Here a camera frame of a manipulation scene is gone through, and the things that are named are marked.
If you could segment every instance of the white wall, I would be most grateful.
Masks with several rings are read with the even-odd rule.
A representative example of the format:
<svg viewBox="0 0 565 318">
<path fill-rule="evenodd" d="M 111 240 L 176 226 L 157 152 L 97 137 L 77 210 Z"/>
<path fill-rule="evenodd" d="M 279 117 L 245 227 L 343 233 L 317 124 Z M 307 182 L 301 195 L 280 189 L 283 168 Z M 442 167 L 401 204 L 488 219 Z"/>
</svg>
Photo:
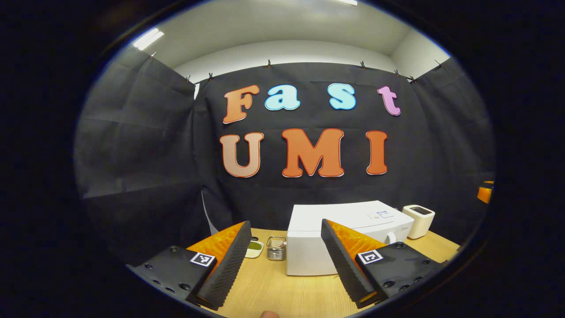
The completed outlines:
<svg viewBox="0 0 565 318">
<path fill-rule="evenodd" d="M 360 66 L 363 61 L 365 66 L 370 68 L 389 72 L 397 69 L 390 57 L 356 46 L 322 41 L 288 40 L 253 43 L 217 51 L 180 65 L 175 71 L 184 77 L 190 75 L 190 81 L 197 83 L 207 79 L 208 73 L 216 76 L 267 65 L 269 59 L 273 65 L 326 62 Z"/>
<path fill-rule="evenodd" d="M 404 76 L 417 78 L 443 63 L 449 54 L 420 32 L 412 29 L 390 55 Z"/>
</svg>

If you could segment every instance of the black gripper pad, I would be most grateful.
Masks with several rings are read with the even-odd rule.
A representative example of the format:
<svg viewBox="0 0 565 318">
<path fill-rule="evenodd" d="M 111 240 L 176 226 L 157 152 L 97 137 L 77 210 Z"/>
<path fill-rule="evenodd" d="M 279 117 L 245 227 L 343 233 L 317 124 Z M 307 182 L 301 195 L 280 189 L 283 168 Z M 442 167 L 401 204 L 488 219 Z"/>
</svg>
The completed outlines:
<svg viewBox="0 0 565 318">
<path fill-rule="evenodd" d="M 338 239 L 336 233 L 326 219 L 321 221 L 321 238 L 325 247 L 332 258 L 333 265 L 336 267 L 337 274 L 340 276 L 347 294 L 358 308 L 364 307 L 359 304 L 359 300 L 374 292 L 368 279 L 355 266 L 353 260 L 345 250 L 344 245 Z"/>
<path fill-rule="evenodd" d="M 197 303 L 213 310 L 224 305 L 225 298 L 228 296 L 245 258 L 250 241 L 251 223 L 245 221 L 229 246 L 223 261 L 198 291 L 200 298 L 196 299 Z"/>
</svg>

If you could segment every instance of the green food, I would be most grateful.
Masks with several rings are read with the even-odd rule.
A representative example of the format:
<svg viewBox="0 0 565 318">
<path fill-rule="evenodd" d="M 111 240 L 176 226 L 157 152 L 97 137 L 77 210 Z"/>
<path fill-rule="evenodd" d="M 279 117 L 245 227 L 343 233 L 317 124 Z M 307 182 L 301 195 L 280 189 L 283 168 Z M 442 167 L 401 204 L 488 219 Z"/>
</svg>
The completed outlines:
<svg viewBox="0 0 565 318">
<path fill-rule="evenodd" d="M 250 248 L 252 250 L 260 250 L 263 247 L 257 242 L 249 242 L 249 246 L 247 248 Z"/>
</svg>

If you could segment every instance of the pink letter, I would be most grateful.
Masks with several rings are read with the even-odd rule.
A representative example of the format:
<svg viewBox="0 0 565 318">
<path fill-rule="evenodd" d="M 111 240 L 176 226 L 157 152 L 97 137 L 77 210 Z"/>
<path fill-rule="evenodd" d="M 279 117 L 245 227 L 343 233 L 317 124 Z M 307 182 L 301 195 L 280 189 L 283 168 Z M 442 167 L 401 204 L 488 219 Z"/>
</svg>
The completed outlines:
<svg viewBox="0 0 565 318">
<path fill-rule="evenodd" d="M 383 96 L 383 101 L 385 102 L 385 108 L 392 116 L 400 115 L 400 108 L 394 106 L 393 98 L 396 98 L 396 94 L 390 91 L 388 86 L 383 86 L 377 89 L 377 92 Z"/>
</svg>

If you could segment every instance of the orange letter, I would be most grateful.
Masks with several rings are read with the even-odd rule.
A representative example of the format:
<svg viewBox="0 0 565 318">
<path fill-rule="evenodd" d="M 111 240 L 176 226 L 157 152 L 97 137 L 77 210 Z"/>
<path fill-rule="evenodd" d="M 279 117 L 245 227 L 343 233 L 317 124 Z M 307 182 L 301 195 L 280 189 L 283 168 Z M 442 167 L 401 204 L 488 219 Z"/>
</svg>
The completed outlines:
<svg viewBox="0 0 565 318">
<path fill-rule="evenodd" d="M 318 173 L 322 177 L 341 177 L 344 170 L 341 167 L 340 143 L 344 132 L 330 128 L 321 133 L 316 147 L 312 146 L 310 139 L 302 129 L 287 129 L 282 132 L 286 139 L 287 159 L 286 169 L 282 175 L 288 178 L 298 178 L 302 175 L 302 169 L 298 167 L 298 160 L 310 176 L 314 175 L 320 160 L 323 158 L 321 169 Z"/>
<path fill-rule="evenodd" d="M 386 134 L 382 131 L 368 131 L 365 136 L 371 142 L 371 163 L 367 167 L 368 174 L 384 174 L 385 166 L 385 140 Z"/>
<path fill-rule="evenodd" d="M 246 113 L 241 111 L 241 106 L 245 107 L 245 109 L 251 108 L 253 99 L 248 93 L 257 95 L 257 93 L 259 93 L 259 87 L 257 85 L 251 85 L 224 95 L 224 97 L 228 99 L 228 110 L 224 117 L 224 124 L 238 122 L 247 116 Z"/>
<path fill-rule="evenodd" d="M 240 141 L 237 135 L 225 135 L 220 138 L 224 156 L 224 168 L 234 177 L 249 178 L 259 171 L 261 165 L 261 155 L 259 144 L 264 135 L 260 132 L 252 132 L 245 135 L 244 139 L 249 143 L 249 164 L 242 167 L 237 164 L 236 144 Z"/>
</svg>

